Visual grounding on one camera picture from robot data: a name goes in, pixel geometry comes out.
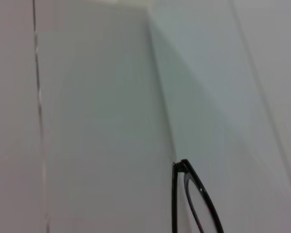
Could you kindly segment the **black glasses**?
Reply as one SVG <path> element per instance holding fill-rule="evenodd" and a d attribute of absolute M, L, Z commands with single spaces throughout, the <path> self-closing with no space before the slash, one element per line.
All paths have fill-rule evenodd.
<path fill-rule="evenodd" d="M 212 223 L 215 227 L 216 233 L 224 233 L 224 229 L 220 218 L 217 214 L 217 211 L 213 205 L 213 202 L 205 189 L 203 183 L 201 182 L 199 176 L 197 175 L 196 171 L 194 170 L 193 166 L 187 159 L 182 159 L 179 162 L 173 163 L 172 165 L 172 191 L 171 191 L 171 208 L 172 208 L 172 233 L 178 233 L 178 174 L 184 174 L 184 191 L 186 194 L 187 202 L 190 207 L 190 211 L 192 216 L 196 222 L 196 225 L 199 229 L 200 233 L 205 233 L 200 219 L 198 217 L 198 212 L 195 210 L 192 198 L 190 195 L 189 189 L 189 182 L 192 182 L 195 187 L 197 188 L 200 196 L 205 203 L 210 217 L 212 219 Z"/>

